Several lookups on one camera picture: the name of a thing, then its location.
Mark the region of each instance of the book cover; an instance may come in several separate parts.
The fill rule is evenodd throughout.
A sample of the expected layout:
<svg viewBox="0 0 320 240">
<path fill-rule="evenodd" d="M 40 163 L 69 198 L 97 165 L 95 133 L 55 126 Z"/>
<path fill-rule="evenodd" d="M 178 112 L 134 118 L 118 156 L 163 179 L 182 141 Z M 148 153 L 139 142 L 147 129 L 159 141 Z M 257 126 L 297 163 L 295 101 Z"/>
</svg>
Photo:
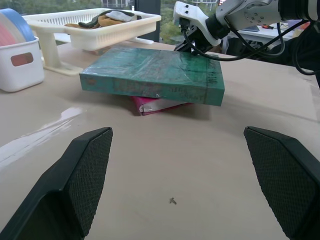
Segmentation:
<svg viewBox="0 0 320 240">
<path fill-rule="evenodd" d="M 80 73 L 83 90 L 220 106 L 219 61 L 188 52 L 115 47 Z"/>
<path fill-rule="evenodd" d="M 173 101 L 142 96 L 132 96 L 131 98 L 134 101 L 139 114 L 142 116 L 159 113 L 186 104 L 190 104 L 182 101 Z"/>
</svg>

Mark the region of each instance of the white container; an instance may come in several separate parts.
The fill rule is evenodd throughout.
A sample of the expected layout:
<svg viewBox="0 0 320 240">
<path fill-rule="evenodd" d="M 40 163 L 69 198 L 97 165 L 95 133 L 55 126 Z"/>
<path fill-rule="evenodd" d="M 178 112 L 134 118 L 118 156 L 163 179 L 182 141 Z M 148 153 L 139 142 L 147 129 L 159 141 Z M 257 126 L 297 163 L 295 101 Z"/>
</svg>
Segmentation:
<svg viewBox="0 0 320 240">
<path fill-rule="evenodd" d="M 126 10 L 126 12 L 135 14 L 133 21 L 97 29 L 65 26 L 65 24 L 77 24 L 79 22 L 88 23 L 93 17 L 107 10 L 110 9 L 95 8 L 23 16 L 39 37 L 44 68 L 69 76 L 77 75 L 82 71 L 79 67 L 60 61 L 54 37 L 55 33 L 69 34 L 71 45 L 75 48 L 95 51 L 126 40 L 137 42 L 139 40 L 136 37 L 154 32 L 157 29 L 157 22 L 161 20 L 160 15 Z M 144 39 L 142 41 L 143 43 L 153 43 L 153 41 Z"/>
<path fill-rule="evenodd" d="M 36 38 L 34 41 L 0 46 L 1 90 L 17 92 L 43 82 L 45 74 L 38 41 Z"/>
</svg>

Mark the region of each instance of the table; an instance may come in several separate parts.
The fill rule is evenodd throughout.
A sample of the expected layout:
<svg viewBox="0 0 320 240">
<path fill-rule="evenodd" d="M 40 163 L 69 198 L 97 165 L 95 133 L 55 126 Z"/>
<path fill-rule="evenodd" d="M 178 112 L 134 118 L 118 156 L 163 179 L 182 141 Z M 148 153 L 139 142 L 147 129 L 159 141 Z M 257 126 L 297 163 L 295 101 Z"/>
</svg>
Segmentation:
<svg viewBox="0 0 320 240">
<path fill-rule="evenodd" d="M 277 37 L 279 35 L 278 30 L 276 28 L 265 29 L 265 28 L 262 28 L 261 26 L 258 26 L 258 28 L 260 31 L 257 31 L 257 32 L 246 31 L 246 30 L 239 30 L 238 32 L 242 35 L 242 37 L 245 40 L 254 41 L 254 42 L 261 42 L 263 44 L 268 43 L 270 40 L 274 39 L 275 37 Z M 288 34 L 283 36 L 283 40 L 286 42 L 286 41 L 292 39 L 293 35 L 294 35 L 294 31 L 291 31 Z M 228 34 L 228 37 L 237 38 L 237 36 L 233 32 L 230 32 Z M 276 46 L 280 43 L 281 43 L 280 40 L 277 40 L 273 44 Z"/>
<path fill-rule="evenodd" d="M 97 59 L 70 44 L 58 49 L 64 62 L 82 68 Z M 296 137 L 320 159 L 316 80 L 250 59 L 221 67 L 221 107 L 193 104 L 143 117 L 127 96 L 82 91 L 78 76 L 50 71 L 42 84 L 0 92 L 0 229 L 72 139 L 113 127 L 104 189 L 86 240 L 286 240 L 261 192 L 243 131 L 256 126 Z"/>
</svg>

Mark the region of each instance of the pink book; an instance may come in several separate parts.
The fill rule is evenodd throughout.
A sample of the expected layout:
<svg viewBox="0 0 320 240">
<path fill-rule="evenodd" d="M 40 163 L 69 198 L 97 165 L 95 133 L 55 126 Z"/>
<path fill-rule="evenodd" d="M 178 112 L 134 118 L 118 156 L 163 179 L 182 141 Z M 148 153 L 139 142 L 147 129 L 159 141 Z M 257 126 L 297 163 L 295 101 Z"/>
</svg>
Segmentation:
<svg viewBox="0 0 320 240">
<path fill-rule="evenodd" d="M 173 101 L 142 96 L 132 96 L 131 98 L 133 99 L 138 112 L 142 116 L 159 113 L 188 104 L 187 102 L 182 101 Z"/>
</svg>

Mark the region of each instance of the window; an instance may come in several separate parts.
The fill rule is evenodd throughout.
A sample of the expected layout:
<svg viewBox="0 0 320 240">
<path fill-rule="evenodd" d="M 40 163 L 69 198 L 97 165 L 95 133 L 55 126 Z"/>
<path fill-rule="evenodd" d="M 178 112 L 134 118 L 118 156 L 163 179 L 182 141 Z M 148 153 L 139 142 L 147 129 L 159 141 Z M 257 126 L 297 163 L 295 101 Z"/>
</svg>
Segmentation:
<svg viewBox="0 0 320 240">
<path fill-rule="evenodd" d="M 0 9 L 21 15 L 57 13 L 94 8 L 131 9 L 134 0 L 0 0 Z"/>
<path fill-rule="evenodd" d="M 212 15 L 218 6 L 218 0 L 180 0 L 198 6 L 207 16 Z M 178 26 L 173 24 L 174 6 L 176 0 L 161 0 L 160 42 L 177 45 L 183 42 L 184 37 Z"/>
</svg>

